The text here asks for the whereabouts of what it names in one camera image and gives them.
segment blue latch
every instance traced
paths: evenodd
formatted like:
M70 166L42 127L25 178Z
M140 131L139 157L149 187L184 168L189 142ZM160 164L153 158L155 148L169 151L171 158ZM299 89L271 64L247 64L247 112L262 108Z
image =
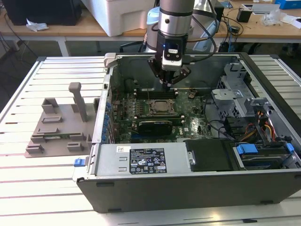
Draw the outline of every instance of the blue latch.
M287 149L288 149L288 151L292 154L293 152L294 152L294 147L293 147L293 145L291 144L291 143L287 143L286 144L286 147L287 147Z
M76 160L74 161L73 166L74 166L74 167L85 166L85 161L86 161L86 159L76 159Z
M258 150L253 144L241 144L238 145L237 151L239 154L257 154Z

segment wooden desk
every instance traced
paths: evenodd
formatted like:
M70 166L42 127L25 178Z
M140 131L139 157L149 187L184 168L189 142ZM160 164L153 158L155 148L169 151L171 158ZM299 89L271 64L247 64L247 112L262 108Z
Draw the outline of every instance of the wooden desk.
M233 9L239 8L242 3L249 1L231 1ZM224 15L236 20L238 10L225 9ZM301 9L282 10L288 15L301 16ZM299 43L301 41L301 30L290 25L283 23L283 25L264 26L261 23L262 15L251 14L248 23L241 23L244 27L244 32L239 36L238 42L278 42L278 43ZM231 25L239 26L237 23L230 21ZM215 38L224 38L227 33L225 23L220 25L218 33Z
M5 40L18 41L19 39L8 27L4 15L5 11L0 16L0 32ZM70 55L66 41L140 41L143 40L146 32L145 29L137 29L120 36L109 37L88 10L83 10L76 26L50 25L48 30L38 32L31 31L26 26L14 26L7 16L6 18L22 40L57 41L64 57Z
M234 8L239 8L242 3L249 1L232 1ZM289 15L301 16L301 9L284 10ZM229 12L228 17L236 19L238 11ZM0 16L0 31L6 40L18 40L4 19L5 13ZM277 42L277 43L299 43L301 40L301 30L290 24L283 23L282 26L264 26L260 22L259 15L251 15L248 23L242 23L244 27L243 34L237 39L237 42ZM52 40L57 41L64 57L69 56L66 41L139 41L143 40L145 29L137 29L125 32L120 36L108 37L101 26L96 22L92 15L84 10L82 17L76 26L50 25L48 30L33 32L26 26L14 26L9 21L12 29L20 36L22 40ZM221 43L227 35L227 28L224 23L221 24L218 33L214 36L217 44Z

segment label sticker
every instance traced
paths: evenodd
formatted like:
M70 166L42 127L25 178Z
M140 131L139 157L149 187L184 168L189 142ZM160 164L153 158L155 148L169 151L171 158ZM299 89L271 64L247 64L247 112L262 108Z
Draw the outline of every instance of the label sticker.
M164 148L130 149L130 173L167 173Z
M116 152L130 152L131 146L117 146Z

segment floor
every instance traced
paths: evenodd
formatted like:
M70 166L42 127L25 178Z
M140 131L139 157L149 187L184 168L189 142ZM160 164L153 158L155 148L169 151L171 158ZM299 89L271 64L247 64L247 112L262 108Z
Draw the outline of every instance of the floor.
M119 52L120 45L124 42L101 42L101 52L97 52L96 43L93 41L70 41L68 47L72 56L103 56L108 52ZM28 46L40 57L59 57L61 52L57 42L51 41L31 41ZM283 44L262 44L255 54L277 54L288 64L299 76L301 76L301 54L290 57L283 51ZM125 52L137 52L139 46L125 48ZM36 57L21 43L18 52L9 52L0 59L0 111L4 108L22 79L29 72Z

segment white container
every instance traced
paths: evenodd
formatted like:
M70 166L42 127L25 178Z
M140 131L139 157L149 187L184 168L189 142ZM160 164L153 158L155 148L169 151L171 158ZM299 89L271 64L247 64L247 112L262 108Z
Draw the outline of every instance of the white container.
M82 0L108 36L146 29L148 11L154 0Z

